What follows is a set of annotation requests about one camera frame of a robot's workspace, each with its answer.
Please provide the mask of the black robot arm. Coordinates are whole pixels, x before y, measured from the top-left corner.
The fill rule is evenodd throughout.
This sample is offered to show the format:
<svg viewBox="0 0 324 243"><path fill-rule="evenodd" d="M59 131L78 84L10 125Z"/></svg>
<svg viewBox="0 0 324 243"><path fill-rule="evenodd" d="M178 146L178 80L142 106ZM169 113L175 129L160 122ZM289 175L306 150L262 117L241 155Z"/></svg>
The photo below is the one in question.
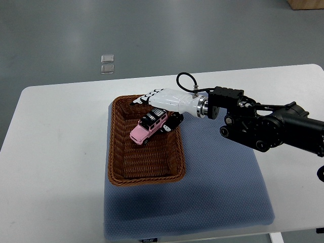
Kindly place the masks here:
<svg viewBox="0 0 324 243"><path fill-rule="evenodd" d="M220 134L260 152L287 144L323 157L323 122L309 118L296 102L286 105L260 104L243 90L215 87L208 92L207 116L226 109Z"/></svg>

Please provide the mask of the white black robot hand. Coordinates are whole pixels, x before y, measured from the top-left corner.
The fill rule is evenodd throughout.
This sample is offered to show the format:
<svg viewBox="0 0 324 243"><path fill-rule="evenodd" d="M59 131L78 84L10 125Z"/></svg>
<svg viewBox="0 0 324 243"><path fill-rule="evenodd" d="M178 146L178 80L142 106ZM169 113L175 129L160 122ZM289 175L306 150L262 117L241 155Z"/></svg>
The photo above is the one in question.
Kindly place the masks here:
<svg viewBox="0 0 324 243"><path fill-rule="evenodd" d="M172 89L154 89L133 100L130 105L147 104L169 112L204 118L208 114L208 99L203 95L192 95Z"/></svg>

